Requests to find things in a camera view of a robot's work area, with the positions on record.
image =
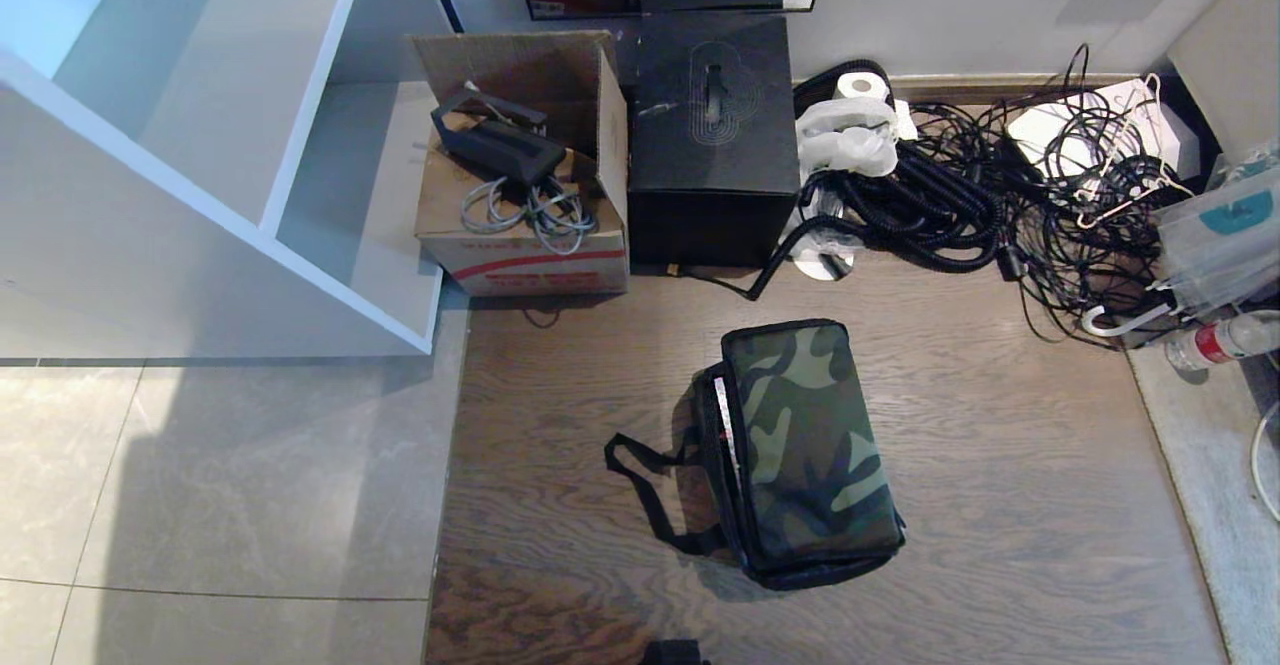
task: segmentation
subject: white cable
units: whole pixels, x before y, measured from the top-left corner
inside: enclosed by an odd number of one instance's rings
[[[1271,496],[1267,495],[1266,487],[1262,487],[1262,474],[1258,474],[1258,445],[1262,442],[1262,432],[1267,428],[1267,422],[1275,418],[1276,409],[1280,407],[1280,402],[1271,405],[1266,416],[1262,416],[1262,422],[1258,423],[1258,428],[1253,432],[1253,445],[1249,446],[1249,471],[1253,473],[1253,487],[1258,491],[1258,497],[1262,497],[1262,505],[1266,505],[1267,510],[1271,513],[1271,518],[1280,523],[1280,510],[1276,510],[1275,503],[1271,503]]]
[[[530,187],[525,206],[521,206],[513,215],[503,215],[498,211],[498,206],[502,205],[502,187],[503,183],[507,183],[506,176],[480,183],[462,198],[462,228],[477,233],[477,235],[493,235],[493,233],[508,231],[521,223],[529,223],[534,235],[545,249],[553,254],[575,254],[582,246],[586,233],[595,229],[595,219],[582,208],[580,194],[568,194],[556,176],[548,176],[547,182],[552,185],[550,192],[545,192],[541,183]],[[481,199],[485,201],[488,219],[485,223],[476,223],[471,215],[467,215],[467,210],[480,203]],[[554,214],[553,208],[562,210],[562,214]],[[557,238],[564,237],[573,238],[573,244],[567,249],[552,244]]]

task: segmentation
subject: toilet paper roll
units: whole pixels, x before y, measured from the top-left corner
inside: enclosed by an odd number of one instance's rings
[[[836,92],[841,97],[888,97],[888,83],[876,73],[845,73],[836,81]]]

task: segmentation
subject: open cardboard box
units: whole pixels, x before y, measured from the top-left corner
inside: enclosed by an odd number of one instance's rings
[[[453,159],[431,133],[415,235],[470,295],[626,292],[627,106],[608,32],[415,37],[426,81],[444,100],[471,81],[512,104],[547,113],[547,137],[572,150],[558,176],[579,185],[599,228],[572,254],[544,249],[521,224],[511,231],[462,228],[462,198],[489,174]],[[470,115],[449,115],[457,128]],[[474,211],[483,219],[484,206]]]

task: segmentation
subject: white bookshelf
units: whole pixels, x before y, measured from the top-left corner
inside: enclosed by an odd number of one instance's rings
[[[70,1],[0,31],[0,358],[430,352],[439,0]]]

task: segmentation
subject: plastic bottle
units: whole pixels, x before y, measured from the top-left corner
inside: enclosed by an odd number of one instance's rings
[[[1210,326],[1179,332],[1178,338],[1165,343],[1169,363],[1184,372],[1276,349],[1280,349],[1280,309],[1257,309],[1219,320]]]

